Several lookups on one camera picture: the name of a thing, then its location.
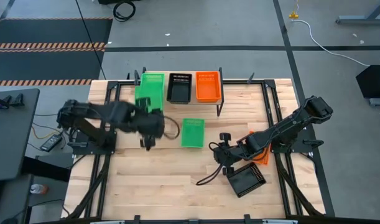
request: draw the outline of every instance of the green basket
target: green basket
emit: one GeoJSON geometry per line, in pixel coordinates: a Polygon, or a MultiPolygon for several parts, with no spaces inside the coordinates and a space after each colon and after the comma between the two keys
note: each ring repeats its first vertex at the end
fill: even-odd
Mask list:
{"type": "Polygon", "coordinates": [[[145,73],[141,76],[140,86],[134,89],[134,99],[149,97],[151,105],[148,111],[153,109],[164,110],[164,74],[145,73]]]}
{"type": "Polygon", "coordinates": [[[204,138],[204,119],[183,119],[182,147],[203,147],[204,138]]]}

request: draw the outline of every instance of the orange object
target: orange object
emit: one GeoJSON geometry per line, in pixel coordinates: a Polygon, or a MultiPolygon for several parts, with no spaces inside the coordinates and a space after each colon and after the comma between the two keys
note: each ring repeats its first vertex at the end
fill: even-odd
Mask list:
{"type": "Polygon", "coordinates": [[[270,161],[270,148],[271,144],[264,148],[263,153],[253,158],[253,162],[260,165],[269,165],[270,161]]]}
{"type": "Polygon", "coordinates": [[[196,72],[195,76],[195,91],[198,102],[214,103],[221,99],[219,72],[196,72]]]}

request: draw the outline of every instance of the wooden table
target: wooden table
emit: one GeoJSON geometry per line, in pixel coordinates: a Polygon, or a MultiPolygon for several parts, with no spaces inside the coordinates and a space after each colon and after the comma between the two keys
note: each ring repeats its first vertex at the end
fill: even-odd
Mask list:
{"type": "MultiPolygon", "coordinates": [[[[107,81],[93,81],[89,102],[103,104],[106,85],[107,81]]],[[[286,117],[298,107],[292,82],[276,79],[276,85],[282,115],[286,117]]],[[[165,102],[164,114],[180,125],[183,118],[204,119],[205,146],[211,141],[220,142],[221,132],[231,133],[234,144],[249,130],[268,128],[260,85],[225,85],[224,90],[225,105],[219,118],[216,106],[212,105],[165,102]]],[[[122,87],[120,99],[133,102],[134,87],[122,87]]],[[[269,99],[273,105],[270,90],[269,99]]],[[[276,122],[274,107],[272,110],[276,122]]],[[[167,121],[166,130],[174,132],[175,126],[167,121]]],[[[218,164],[207,147],[181,148],[180,141],[181,136],[173,141],[161,139],[156,147],[146,152],[139,146],[138,135],[118,131],[116,153],[111,157],[109,167],[103,220],[133,220],[134,215],[141,215],[142,220],[231,219],[243,218],[246,213],[252,218],[285,217],[273,156],[268,166],[258,165],[267,184],[237,198],[222,174],[207,185],[196,186],[195,183],[211,174],[218,164]]],[[[317,210],[324,212],[313,163],[298,154],[292,155],[292,161],[299,188],[317,210]]],[[[244,161],[238,162],[235,168],[245,164],[244,161]]],[[[92,165],[93,156],[86,156],[73,168],[65,198],[69,211],[78,205],[88,190],[92,165]]],[[[287,189],[291,210],[295,211],[292,192],[287,189]]],[[[92,215],[95,215],[95,201],[92,215]]]]}

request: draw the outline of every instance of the black basket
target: black basket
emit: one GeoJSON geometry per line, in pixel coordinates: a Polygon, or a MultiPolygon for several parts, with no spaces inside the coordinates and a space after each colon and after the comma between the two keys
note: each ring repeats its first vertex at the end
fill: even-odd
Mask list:
{"type": "Polygon", "coordinates": [[[191,101],[192,74],[171,73],[166,100],[171,103],[188,104],[191,101]]]}
{"type": "Polygon", "coordinates": [[[262,173],[253,162],[227,175],[227,179],[239,198],[266,183],[262,173]]]}

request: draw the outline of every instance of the concrete floor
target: concrete floor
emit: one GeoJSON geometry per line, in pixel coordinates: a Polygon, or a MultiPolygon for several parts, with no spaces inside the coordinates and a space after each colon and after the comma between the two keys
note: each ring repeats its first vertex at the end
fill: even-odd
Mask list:
{"type": "MultiPolygon", "coordinates": [[[[108,6],[78,0],[85,17],[111,16],[108,6]]],[[[294,1],[280,0],[292,45],[313,45],[307,26],[286,17],[294,1]]],[[[380,26],[344,26],[340,14],[366,14],[378,0],[300,1],[300,18],[313,27],[323,45],[380,45],[380,26]]],[[[8,0],[0,0],[0,15],[8,0]]],[[[135,2],[136,15],[125,23],[113,22],[109,47],[192,45],[283,46],[274,5],[270,0],[143,0],[135,2]]],[[[16,0],[8,17],[79,17],[72,0],[16,0]]],[[[340,52],[364,63],[380,63],[380,51],[340,52]]],[[[363,99],[355,76],[364,67],[326,52],[294,52],[306,96],[322,96],[334,109],[332,119],[315,126],[333,208],[338,217],[380,219],[380,107],[363,99]]],[[[215,70],[225,78],[292,78],[285,51],[196,51],[105,53],[103,69],[110,79],[141,70],[215,70]]],[[[0,87],[0,91],[22,87],[0,87]]],[[[38,114],[56,113],[69,98],[85,101],[89,86],[40,86],[38,114]]],[[[55,117],[35,122],[56,126],[55,117]]],[[[39,134],[48,130],[37,129],[39,134]]],[[[29,142],[40,145],[33,137],[29,142]]],[[[66,147],[63,152],[70,152],[66,147]]],[[[28,148],[34,157],[42,152],[28,148]]],[[[54,150],[51,154],[61,153],[54,150]]],[[[33,209],[31,223],[56,220],[61,205],[33,209]]]]}

